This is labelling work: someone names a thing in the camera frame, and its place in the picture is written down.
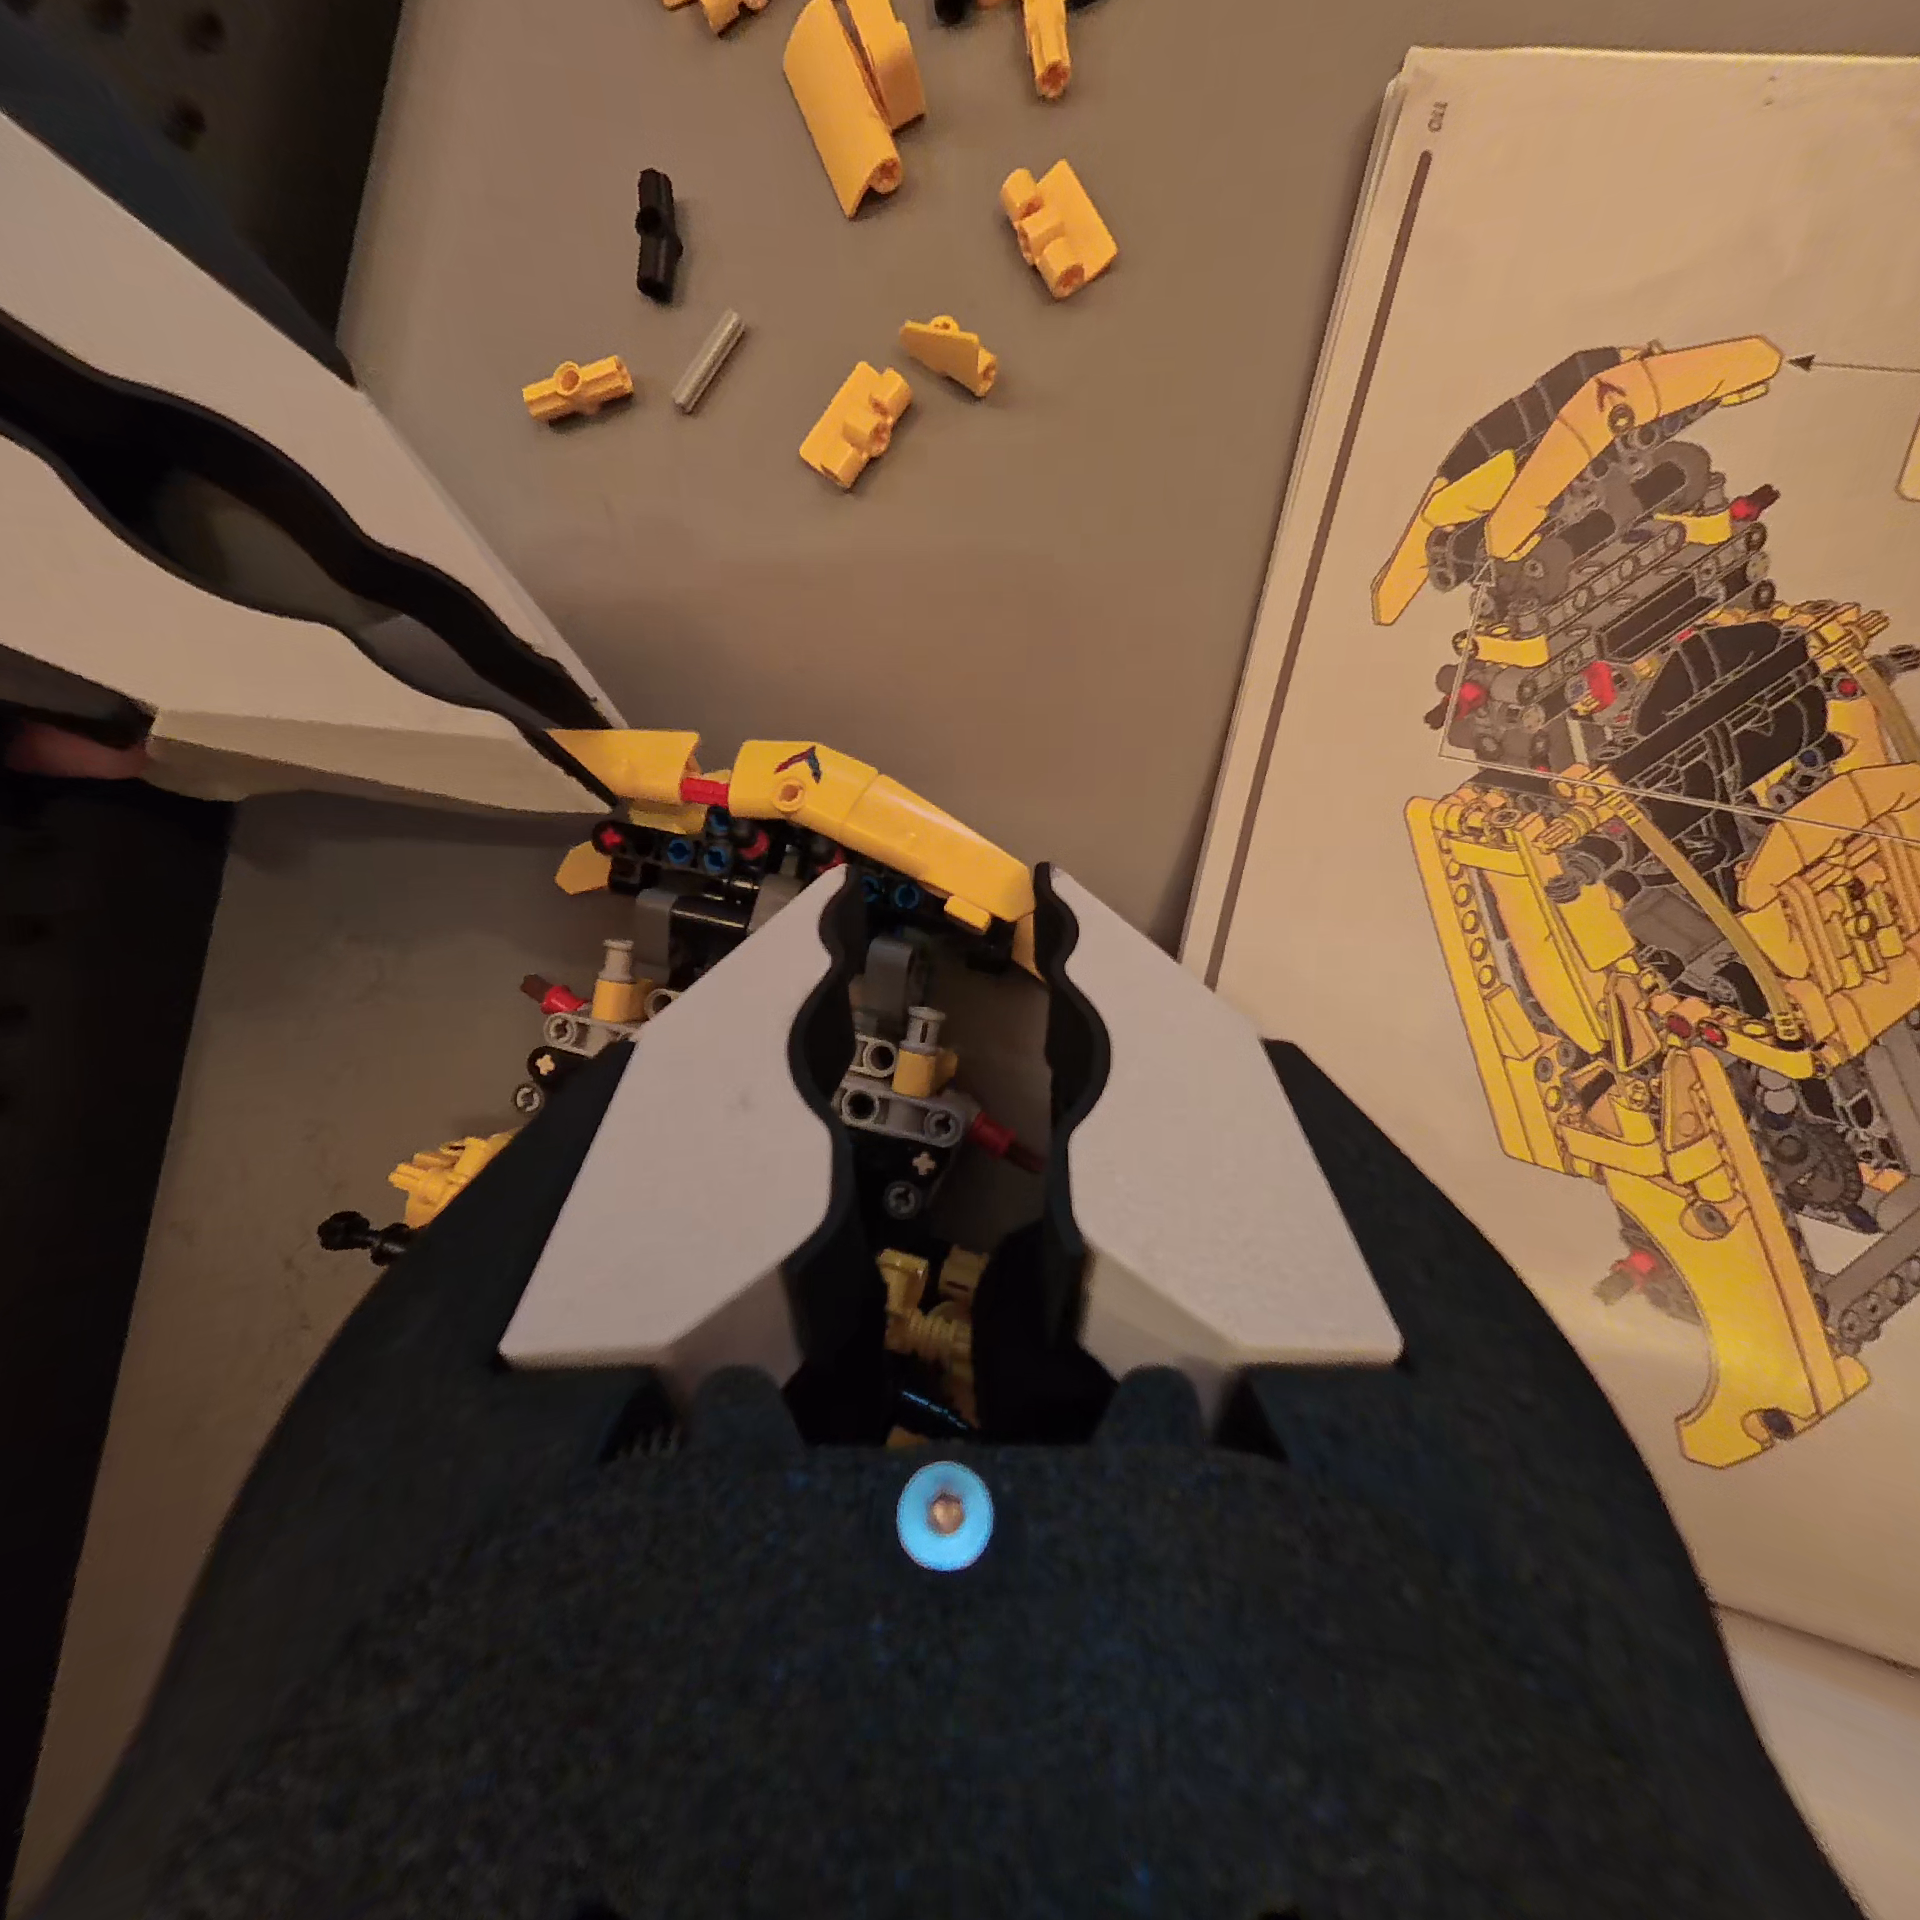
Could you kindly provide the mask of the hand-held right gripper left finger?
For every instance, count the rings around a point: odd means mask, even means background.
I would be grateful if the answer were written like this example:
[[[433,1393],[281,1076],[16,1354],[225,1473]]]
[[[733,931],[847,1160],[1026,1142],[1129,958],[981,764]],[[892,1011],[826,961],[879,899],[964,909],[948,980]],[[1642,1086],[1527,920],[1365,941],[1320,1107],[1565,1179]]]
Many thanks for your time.
[[[640,1032],[499,1340],[513,1370],[799,1371],[785,1261],[828,1218],[833,1131],[788,1043],[847,883],[812,883]]]

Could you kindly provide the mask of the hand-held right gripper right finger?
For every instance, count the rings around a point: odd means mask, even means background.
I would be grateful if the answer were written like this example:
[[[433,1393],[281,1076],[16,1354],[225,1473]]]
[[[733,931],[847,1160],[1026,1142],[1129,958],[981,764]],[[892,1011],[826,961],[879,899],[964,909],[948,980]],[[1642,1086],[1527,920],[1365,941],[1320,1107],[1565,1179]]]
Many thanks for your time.
[[[1225,1390],[1260,1365],[1387,1366],[1403,1337],[1257,1032],[1087,884],[1035,875],[1073,1340],[1112,1377]]]

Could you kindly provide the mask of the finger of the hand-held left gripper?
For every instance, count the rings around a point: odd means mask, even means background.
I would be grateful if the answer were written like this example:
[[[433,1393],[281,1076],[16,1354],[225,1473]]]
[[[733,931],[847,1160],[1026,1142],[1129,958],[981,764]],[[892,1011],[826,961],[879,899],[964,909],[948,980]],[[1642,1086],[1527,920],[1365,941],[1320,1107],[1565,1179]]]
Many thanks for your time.
[[[379,414],[327,348],[303,340],[268,305],[252,301],[248,286],[218,275],[201,250],[155,232],[12,114],[5,114],[3,306],[5,408],[207,405],[299,450],[330,445],[337,464],[348,464],[348,434],[322,420],[346,405]],[[515,603],[536,610],[580,666],[615,729],[623,715],[591,668],[424,472],[511,585]]]
[[[143,722],[208,794],[287,786],[591,813],[585,672],[369,405],[299,450],[207,405],[5,408],[5,666]]]

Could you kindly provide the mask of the yellow arrow panel assembly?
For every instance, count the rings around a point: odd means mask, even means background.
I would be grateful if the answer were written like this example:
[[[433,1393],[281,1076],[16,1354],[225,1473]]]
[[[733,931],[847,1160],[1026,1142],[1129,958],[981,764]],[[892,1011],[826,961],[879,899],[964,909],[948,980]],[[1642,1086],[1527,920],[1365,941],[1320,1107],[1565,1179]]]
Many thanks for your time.
[[[813,740],[751,740],[727,770],[727,805],[739,819],[796,826],[909,878],[975,932],[1009,925],[1013,964],[1041,974],[1034,872],[867,761]]]

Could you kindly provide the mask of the yellow toy car model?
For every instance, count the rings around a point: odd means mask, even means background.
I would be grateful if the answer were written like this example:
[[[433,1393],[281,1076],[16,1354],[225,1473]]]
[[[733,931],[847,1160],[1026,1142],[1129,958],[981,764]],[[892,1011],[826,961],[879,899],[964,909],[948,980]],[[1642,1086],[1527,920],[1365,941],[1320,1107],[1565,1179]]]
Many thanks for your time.
[[[727,828],[722,813],[707,828],[731,830],[751,860],[765,861],[770,878],[757,901],[653,890],[632,899],[629,925],[605,940],[587,990],[529,974],[520,993],[541,1027],[513,1092],[513,1125],[450,1136],[395,1164],[395,1220],[333,1212],[315,1228],[321,1248],[395,1264],[520,1140],[545,1130],[545,1114],[562,1108],[568,1121],[585,1121],[576,1088],[611,1099],[640,1032],[844,864],[841,851],[817,835]],[[859,864],[824,925],[831,978],[808,996],[788,1043],[800,1091],[833,1131],[828,1218],[785,1261],[802,1361],[777,1386],[813,1442],[913,1448],[977,1434],[971,1304],[988,1257],[945,1234],[943,1190],[964,1161],[1021,1172],[1042,1166],[971,1096],[936,996],[955,966],[1002,961],[1005,940],[977,940],[939,922],[932,891]]]

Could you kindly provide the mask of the yellow panel with black pins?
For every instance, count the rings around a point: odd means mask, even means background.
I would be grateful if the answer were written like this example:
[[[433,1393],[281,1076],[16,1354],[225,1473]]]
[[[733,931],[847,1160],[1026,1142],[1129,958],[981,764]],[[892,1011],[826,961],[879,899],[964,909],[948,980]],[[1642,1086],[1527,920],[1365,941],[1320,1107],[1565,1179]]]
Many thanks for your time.
[[[665,890],[753,906],[768,878],[763,860],[751,860],[731,830],[709,830],[698,812],[690,830],[601,819],[583,844],[565,853],[556,884],[569,896],[605,891],[639,899]]]

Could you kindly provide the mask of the pile of yellow black bricks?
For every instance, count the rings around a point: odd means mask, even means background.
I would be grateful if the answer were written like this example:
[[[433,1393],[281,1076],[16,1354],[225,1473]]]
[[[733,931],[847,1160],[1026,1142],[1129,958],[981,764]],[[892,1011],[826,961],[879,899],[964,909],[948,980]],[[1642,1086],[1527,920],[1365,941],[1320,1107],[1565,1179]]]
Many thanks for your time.
[[[1058,3],[1021,5],[1024,44],[1044,101],[1063,99],[1073,81],[1068,11],[1071,5]],[[840,211],[853,220],[867,202],[892,196],[903,178],[896,133],[925,113],[920,57],[896,5],[805,5],[786,38],[783,70]],[[1071,161],[1042,177],[1015,170],[999,186],[999,205],[1024,262],[1056,301],[1088,289],[1117,259],[1114,228]],[[653,166],[639,177],[634,227],[640,242],[636,286],[663,305],[676,291],[683,244],[675,186]],[[673,393],[679,414],[698,410],[741,339],[739,315],[716,323]],[[957,318],[903,323],[899,344],[916,366],[971,398],[993,393],[999,360]],[[632,398],[634,376],[618,354],[557,363],[521,388],[529,419],[541,426],[591,419]],[[808,430],[800,460],[851,492],[892,445],[913,398],[899,368],[855,363]]]

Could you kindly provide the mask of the open instruction booklet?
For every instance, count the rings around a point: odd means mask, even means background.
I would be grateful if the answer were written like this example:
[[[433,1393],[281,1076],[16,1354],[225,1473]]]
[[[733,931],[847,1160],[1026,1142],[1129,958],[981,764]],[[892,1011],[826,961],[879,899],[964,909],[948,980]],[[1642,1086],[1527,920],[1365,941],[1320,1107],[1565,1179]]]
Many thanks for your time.
[[[1915,1916],[1915,61],[1416,51],[1185,962],[1519,1269]]]

